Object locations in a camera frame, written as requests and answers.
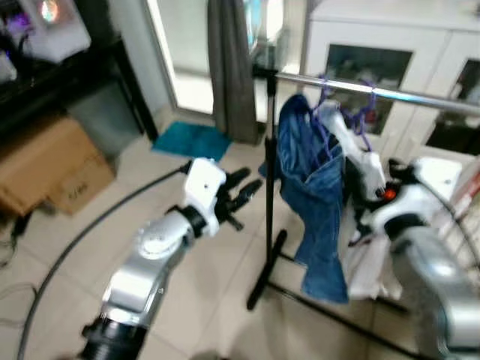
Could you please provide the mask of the purple clothes hanger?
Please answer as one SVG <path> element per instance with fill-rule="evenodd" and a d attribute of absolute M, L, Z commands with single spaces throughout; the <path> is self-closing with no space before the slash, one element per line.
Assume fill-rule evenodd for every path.
<path fill-rule="evenodd" d="M 321 92 L 319 93 L 316 105 L 311 110 L 310 125 L 313 133 L 319 138 L 319 150 L 316 152 L 316 165 L 323 165 L 327 161 L 333 158 L 332 149 L 336 146 L 335 137 L 326 129 L 326 126 L 322 123 L 320 115 L 321 106 L 327 99 L 327 93 L 329 93 L 329 87 L 327 85 L 321 85 L 319 87 Z"/>
<path fill-rule="evenodd" d="M 368 118 L 370 116 L 373 116 L 373 119 L 377 117 L 375 115 L 375 105 L 377 105 L 377 93 L 375 93 L 375 86 L 372 82 L 363 81 L 363 83 L 370 89 L 369 99 L 367 99 L 367 105 L 360 107 L 360 109 L 358 109 L 356 113 L 353 113 L 349 116 L 349 119 L 352 120 L 354 134 L 358 135 L 358 137 L 360 137 L 360 140 L 363 141 L 364 147 L 366 147 L 366 152 L 371 153 L 371 151 L 374 150 L 374 147 L 373 145 L 371 145 L 365 129 Z"/>

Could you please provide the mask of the teal floor mat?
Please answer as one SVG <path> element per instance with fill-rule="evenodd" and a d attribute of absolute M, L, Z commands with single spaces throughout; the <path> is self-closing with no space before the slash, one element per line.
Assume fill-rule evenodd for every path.
<path fill-rule="evenodd" d="M 216 127 L 174 122 L 154 141 L 151 150 L 179 157 L 219 161 L 227 153 L 230 144 L 230 138 Z"/>

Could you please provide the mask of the blue denim jeans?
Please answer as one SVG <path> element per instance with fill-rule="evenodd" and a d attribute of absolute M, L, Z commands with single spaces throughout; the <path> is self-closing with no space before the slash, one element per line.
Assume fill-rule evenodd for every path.
<path fill-rule="evenodd" d="M 338 255 L 345 155 L 321 124 L 338 113 L 336 106 L 312 106 L 303 94 L 285 100 L 277 124 L 277 177 L 281 198 L 303 223 L 294 256 L 305 267 L 301 291 L 317 301 L 342 305 L 349 301 Z"/>

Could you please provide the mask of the grey curtain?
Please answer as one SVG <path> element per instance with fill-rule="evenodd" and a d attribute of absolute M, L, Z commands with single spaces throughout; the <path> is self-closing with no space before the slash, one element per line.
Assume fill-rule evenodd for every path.
<path fill-rule="evenodd" d="M 207 57 L 216 128 L 233 142 L 257 144 L 260 123 L 243 0 L 207 0 Z"/>

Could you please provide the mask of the white framed glass door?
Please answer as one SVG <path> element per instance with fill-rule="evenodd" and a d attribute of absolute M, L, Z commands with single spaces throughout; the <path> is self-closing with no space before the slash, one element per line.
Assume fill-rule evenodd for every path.
<path fill-rule="evenodd" d="M 107 1 L 150 113 L 211 113 L 206 0 Z"/>

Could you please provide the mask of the white glass-door cabinet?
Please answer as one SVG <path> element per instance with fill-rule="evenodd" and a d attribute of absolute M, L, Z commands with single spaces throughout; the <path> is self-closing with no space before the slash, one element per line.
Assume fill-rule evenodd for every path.
<path fill-rule="evenodd" d="M 301 74 L 479 103 L 476 1 L 322 0 L 307 20 Z M 470 115 L 330 89 L 385 158 L 437 157 L 469 164 L 480 120 Z"/>

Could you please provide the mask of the large brown cardboard box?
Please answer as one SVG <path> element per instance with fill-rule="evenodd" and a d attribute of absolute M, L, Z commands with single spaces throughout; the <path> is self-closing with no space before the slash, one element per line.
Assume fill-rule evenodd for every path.
<path fill-rule="evenodd" d="M 0 139 L 0 214 L 25 215 L 42 203 L 76 214 L 115 178 L 105 155 L 70 116 L 42 118 Z"/>

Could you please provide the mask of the black desk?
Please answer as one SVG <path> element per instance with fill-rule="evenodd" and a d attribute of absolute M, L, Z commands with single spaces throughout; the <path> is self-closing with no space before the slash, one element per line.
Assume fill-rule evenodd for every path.
<path fill-rule="evenodd" d="M 94 45 L 61 63 L 28 59 L 31 70 L 14 81 L 0 83 L 0 140 L 23 130 L 35 116 L 87 92 L 99 83 L 117 81 L 135 124 L 148 140 L 158 140 L 153 113 L 135 76 L 122 37 Z"/>

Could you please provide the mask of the white appliance with lit dial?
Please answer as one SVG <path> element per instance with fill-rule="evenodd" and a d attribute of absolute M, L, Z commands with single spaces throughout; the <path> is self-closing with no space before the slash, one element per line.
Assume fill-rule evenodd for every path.
<path fill-rule="evenodd" d="M 74 0 L 16 0 L 7 30 L 26 55 L 59 63 L 92 44 Z"/>

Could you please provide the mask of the black clothes rack silver rail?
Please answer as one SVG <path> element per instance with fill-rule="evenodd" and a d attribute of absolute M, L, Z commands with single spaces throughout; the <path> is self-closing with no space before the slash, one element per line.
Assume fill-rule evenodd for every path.
<path fill-rule="evenodd" d="M 469 272 L 458 262 L 458 257 L 442 243 L 432 227 L 409 227 L 397 238 L 390 238 L 391 257 L 399 267 L 399 275 L 406 286 L 414 289 L 417 306 L 405 309 L 404 314 L 421 322 L 417 332 L 417 351 L 410 351 L 397 343 L 357 326 L 340 314 L 319 305 L 311 299 L 292 292 L 273 279 L 278 260 L 284 260 L 284 245 L 288 233 L 274 229 L 275 165 L 277 165 L 277 89 L 279 82 L 369 94 L 366 85 L 353 82 L 329 81 L 297 74 L 288 74 L 260 65 L 251 70 L 255 78 L 266 82 L 267 126 L 264 138 L 266 161 L 266 260 L 247 297 L 246 308 L 254 311 L 267 290 L 274 290 L 286 298 L 318 312 L 345 326 L 369 341 L 386 347 L 410 360 L 479 360 L 480 359 L 480 307 L 478 288 L 471 282 Z M 463 116 L 477 116 L 480 107 L 459 100 L 436 98 L 426 94 L 406 93 L 375 87 L 378 98 L 453 111 Z"/>

